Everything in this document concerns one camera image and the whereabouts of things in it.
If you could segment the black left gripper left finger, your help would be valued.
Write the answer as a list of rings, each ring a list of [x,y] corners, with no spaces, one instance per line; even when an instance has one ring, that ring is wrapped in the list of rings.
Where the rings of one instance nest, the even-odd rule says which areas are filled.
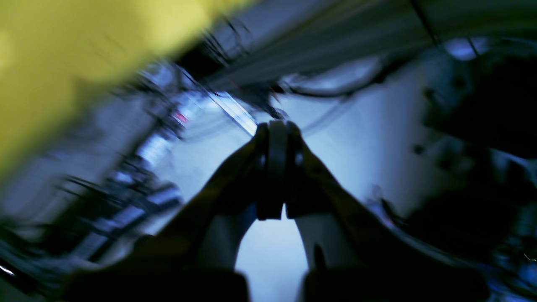
[[[235,272],[256,220],[280,219],[286,197],[286,123],[258,126],[153,239],[105,269],[75,273],[62,302],[247,302]]]

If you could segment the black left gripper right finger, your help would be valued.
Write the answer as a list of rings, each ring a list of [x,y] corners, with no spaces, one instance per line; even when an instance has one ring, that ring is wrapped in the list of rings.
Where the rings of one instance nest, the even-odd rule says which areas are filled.
[[[286,206],[309,270],[303,302],[485,302],[475,269],[450,264],[405,242],[359,203],[286,124],[290,194]]]

